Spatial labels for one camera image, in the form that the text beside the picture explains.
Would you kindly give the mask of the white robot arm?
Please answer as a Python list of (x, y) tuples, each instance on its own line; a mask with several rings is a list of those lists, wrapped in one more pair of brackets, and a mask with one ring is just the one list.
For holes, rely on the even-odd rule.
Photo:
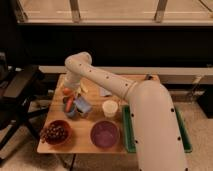
[(129, 104), (139, 171), (188, 171), (168, 90), (159, 81), (133, 81), (91, 63), (92, 57), (87, 52), (67, 57), (64, 85), (77, 89), (85, 77)]

